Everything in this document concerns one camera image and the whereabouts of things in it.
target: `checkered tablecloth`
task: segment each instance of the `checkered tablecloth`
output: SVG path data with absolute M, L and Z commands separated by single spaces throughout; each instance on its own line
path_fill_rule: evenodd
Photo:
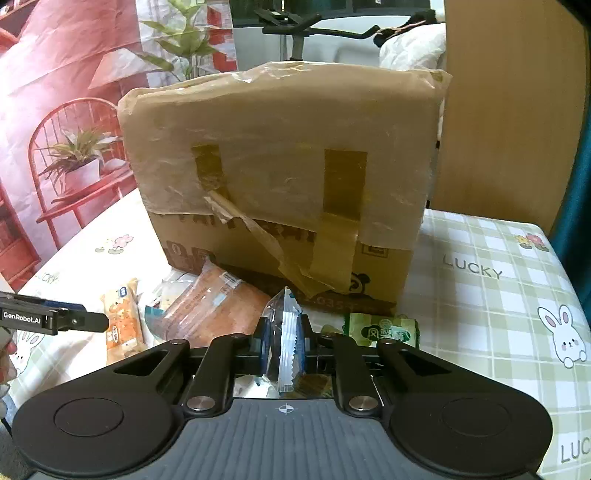
M 114 242 L 125 235 L 133 240 L 117 252 Z M 135 191 L 74 237 L 22 293 L 100 311 L 99 296 L 113 282 L 138 277 L 140 290 L 148 292 L 168 269 Z M 557 324 L 562 305 L 590 355 L 591 333 L 579 301 L 539 228 L 426 211 L 398 314 L 418 320 L 421 349 L 542 402 L 554 424 L 543 478 L 590 480 L 591 360 L 573 359 L 567 368 L 538 314 L 546 309 Z M 66 332 L 30 349 L 26 342 L 36 340 L 19 342 L 30 358 L 12 383 L 16 405 L 105 365 L 102 334 Z
M 567 368 L 538 314 L 559 317 L 562 305 L 591 356 L 589 325 L 540 228 L 426 211 L 398 314 L 417 319 L 422 350 L 546 407 L 554 437 L 544 479 L 589 480 L 591 360 Z

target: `crosshair marking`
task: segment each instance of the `crosshair marking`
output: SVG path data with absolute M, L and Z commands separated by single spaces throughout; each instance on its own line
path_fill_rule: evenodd
M 297 408 L 294 408 L 291 405 L 288 405 L 286 403 L 285 405 L 282 405 L 281 407 L 276 408 L 276 410 L 279 410 L 281 413 L 284 413 L 285 415 L 287 415 L 288 413 L 291 413 L 294 410 L 297 410 Z

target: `packing tape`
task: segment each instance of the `packing tape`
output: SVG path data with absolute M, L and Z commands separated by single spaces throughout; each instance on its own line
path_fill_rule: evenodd
M 347 293 L 359 235 L 367 153 L 324 151 L 324 201 L 308 275 Z
M 192 147 L 204 199 L 224 221 L 239 217 L 256 240 L 279 262 L 279 271 L 308 298 L 332 289 L 347 293 L 359 233 L 367 153 L 325 150 L 324 201 L 310 269 L 290 260 L 270 233 L 232 201 L 218 145 Z

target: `poster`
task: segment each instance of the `poster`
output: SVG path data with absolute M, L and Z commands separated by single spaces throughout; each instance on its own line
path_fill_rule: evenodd
M 229 0 L 39 0 L 15 40 L 0 48 L 0 274 L 18 291 L 135 188 L 120 98 L 237 65 Z

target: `white bunny print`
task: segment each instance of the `white bunny print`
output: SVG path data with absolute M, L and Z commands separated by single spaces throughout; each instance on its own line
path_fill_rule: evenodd
M 566 305 L 560 306 L 558 318 L 545 308 L 538 308 L 538 315 L 546 328 L 552 332 L 556 355 L 566 368 L 572 368 L 577 360 L 587 360 L 583 339 L 574 329 L 573 316 Z
M 41 343 L 44 335 L 18 330 L 15 336 L 16 338 L 13 337 L 13 340 L 17 344 L 18 350 L 14 355 L 10 356 L 10 360 L 12 360 L 14 368 L 17 369 L 17 374 L 21 375 L 29 363 L 32 349 Z

